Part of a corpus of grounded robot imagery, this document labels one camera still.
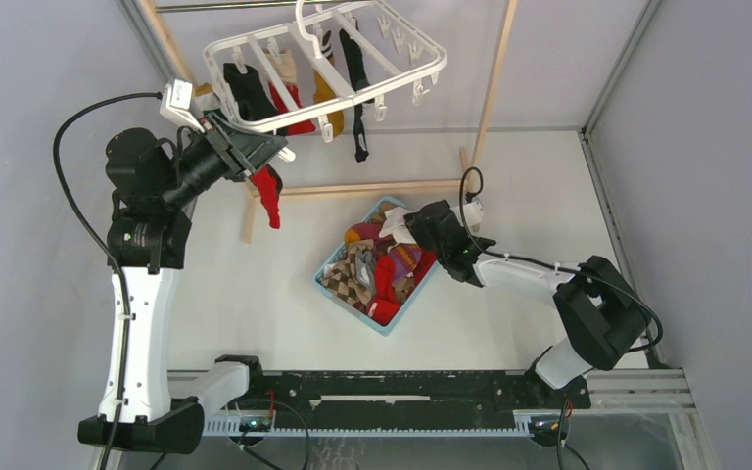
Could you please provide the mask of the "white plastic clip hanger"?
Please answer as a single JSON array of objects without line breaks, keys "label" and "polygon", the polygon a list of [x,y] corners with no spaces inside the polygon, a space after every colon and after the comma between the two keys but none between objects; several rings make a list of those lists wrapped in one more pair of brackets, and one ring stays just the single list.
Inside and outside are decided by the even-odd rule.
[{"label": "white plastic clip hanger", "polygon": [[[203,59],[211,76],[211,85],[231,126],[256,133],[268,133],[311,120],[326,142],[333,140],[327,115],[355,105],[370,104],[378,121],[385,119],[387,94],[407,87],[413,103],[419,103],[439,79],[447,64],[447,51],[422,29],[407,20],[384,1],[344,2],[327,9],[317,8],[307,15],[304,4],[296,2],[294,20],[251,32],[216,40],[203,50]],[[376,67],[368,76],[370,85],[354,91],[349,74],[341,72],[322,56],[320,36],[332,30],[338,37],[345,29],[363,52],[365,69]],[[318,71],[336,98],[322,103],[300,104],[284,80],[284,52],[301,55],[312,71]],[[275,90],[284,105],[275,117],[243,121],[237,115],[222,66],[234,63],[240,72],[246,65],[260,73],[266,92]]]}]

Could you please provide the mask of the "white fluffy sock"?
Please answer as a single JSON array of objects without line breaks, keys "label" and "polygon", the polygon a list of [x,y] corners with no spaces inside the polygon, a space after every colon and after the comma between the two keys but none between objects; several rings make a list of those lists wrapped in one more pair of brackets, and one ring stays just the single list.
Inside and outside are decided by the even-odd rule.
[{"label": "white fluffy sock", "polygon": [[379,238],[392,238],[397,244],[416,244],[405,221],[405,217],[410,214],[413,214],[413,211],[403,207],[385,211],[385,221],[379,231]]}]

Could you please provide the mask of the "red santa sock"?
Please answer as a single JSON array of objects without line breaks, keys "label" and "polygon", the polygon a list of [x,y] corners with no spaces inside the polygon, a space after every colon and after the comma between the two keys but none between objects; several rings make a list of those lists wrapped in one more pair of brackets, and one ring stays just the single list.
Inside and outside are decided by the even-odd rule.
[{"label": "red santa sock", "polygon": [[279,199],[280,195],[274,195],[270,193],[266,194],[259,194],[260,202],[264,209],[266,210],[269,226],[272,229],[280,229],[281,228],[281,219],[280,219],[280,209],[279,209]]}]

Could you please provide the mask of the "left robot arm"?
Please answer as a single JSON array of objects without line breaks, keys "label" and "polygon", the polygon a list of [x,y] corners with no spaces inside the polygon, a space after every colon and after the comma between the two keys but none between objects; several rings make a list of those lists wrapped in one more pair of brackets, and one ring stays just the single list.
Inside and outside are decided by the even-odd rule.
[{"label": "left robot arm", "polygon": [[113,271],[114,336],[97,412],[77,428],[92,446],[188,454],[212,413],[231,400],[260,405],[265,380],[248,365],[218,365],[187,387],[169,386],[173,297],[192,228],[188,206],[226,179],[244,181],[287,148],[281,135],[242,131],[207,117],[179,147],[136,127],[106,148],[114,209],[106,247]]}]

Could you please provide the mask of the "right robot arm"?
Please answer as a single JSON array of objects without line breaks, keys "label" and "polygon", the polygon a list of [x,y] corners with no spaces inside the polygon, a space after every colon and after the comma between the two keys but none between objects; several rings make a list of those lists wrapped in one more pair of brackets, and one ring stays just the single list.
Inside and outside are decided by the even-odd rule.
[{"label": "right robot arm", "polygon": [[457,282],[478,288],[510,288],[551,306],[564,339],[542,353],[528,373],[528,398],[551,407],[573,380],[591,370],[609,371],[637,352],[636,341],[656,315],[615,265],[600,256],[569,267],[494,251],[494,240],[473,235],[462,213],[437,201],[403,217],[413,239],[433,253]]}]

